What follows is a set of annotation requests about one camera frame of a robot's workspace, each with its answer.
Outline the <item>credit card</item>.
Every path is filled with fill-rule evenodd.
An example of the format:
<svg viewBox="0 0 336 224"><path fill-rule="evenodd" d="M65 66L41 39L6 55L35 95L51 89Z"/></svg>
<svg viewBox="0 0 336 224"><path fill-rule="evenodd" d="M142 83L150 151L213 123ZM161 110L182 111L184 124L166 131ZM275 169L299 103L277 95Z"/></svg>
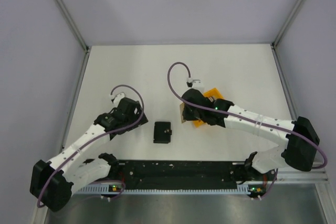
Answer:
<svg viewBox="0 0 336 224"><path fill-rule="evenodd" d="M181 103L180 106L179 106L179 108L180 108L181 123L185 123L186 122L186 119L184 118L184 114L183 114L184 107L185 107L184 103Z"/></svg>

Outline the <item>black leather card holder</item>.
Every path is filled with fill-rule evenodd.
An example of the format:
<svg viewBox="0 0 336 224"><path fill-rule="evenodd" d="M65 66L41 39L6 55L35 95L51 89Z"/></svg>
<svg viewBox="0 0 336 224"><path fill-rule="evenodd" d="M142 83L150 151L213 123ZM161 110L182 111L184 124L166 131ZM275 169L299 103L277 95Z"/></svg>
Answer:
<svg viewBox="0 0 336 224"><path fill-rule="evenodd" d="M169 144L171 142L172 128L169 121L156 121L154 123L153 143Z"/></svg>

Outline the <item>yellow plastic bin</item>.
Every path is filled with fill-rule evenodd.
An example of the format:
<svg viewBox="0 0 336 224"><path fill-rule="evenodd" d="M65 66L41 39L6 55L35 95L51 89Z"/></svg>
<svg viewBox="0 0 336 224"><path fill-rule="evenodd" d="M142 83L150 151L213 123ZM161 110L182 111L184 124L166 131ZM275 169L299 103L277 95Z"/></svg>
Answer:
<svg viewBox="0 0 336 224"><path fill-rule="evenodd" d="M212 101L214 101L216 99L224 99L222 94L216 88L212 88L212 89L204 92L203 95L207 98L210 98ZM205 125L205 122L203 122L202 120L196 120L196 121L193 121L193 124L196 128L198 128L202 125Z"/></svg>

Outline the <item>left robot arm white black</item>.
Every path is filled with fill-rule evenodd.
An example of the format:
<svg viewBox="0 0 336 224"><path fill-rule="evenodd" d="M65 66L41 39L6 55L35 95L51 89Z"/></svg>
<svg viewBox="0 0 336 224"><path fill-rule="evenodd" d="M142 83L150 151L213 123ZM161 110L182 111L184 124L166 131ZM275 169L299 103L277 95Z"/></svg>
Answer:
<svg viewBox="0 0 336 224"><path fill-rule="evenodd" d="M37 198L37 207L61 210L74 193L106 178L114 180L119 174L119 162L113 154L89 156L122 135L148 122L143 100L123 97L108 113L99 115L73 144L48 161L39 160L33 167L30 193Z"/></svg>

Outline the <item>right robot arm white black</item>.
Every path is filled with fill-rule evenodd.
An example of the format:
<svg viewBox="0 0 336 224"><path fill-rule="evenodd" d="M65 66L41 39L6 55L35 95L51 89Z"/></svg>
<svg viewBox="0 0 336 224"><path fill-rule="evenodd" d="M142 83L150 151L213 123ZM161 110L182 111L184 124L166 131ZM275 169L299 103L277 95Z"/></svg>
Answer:
<svg viewBox="0 0 336 224"><path fill-rule="evenodd" d="M186 121L201 120L276 144L269 150L251 153L245 160L248 178L256 180L271 170L288 166L302 172L312 170L320 140L308 119L301 116L295 121L273 119L247 111L228 100L207 98L196 89L187 90L182 99L182 115Z"/></svg>

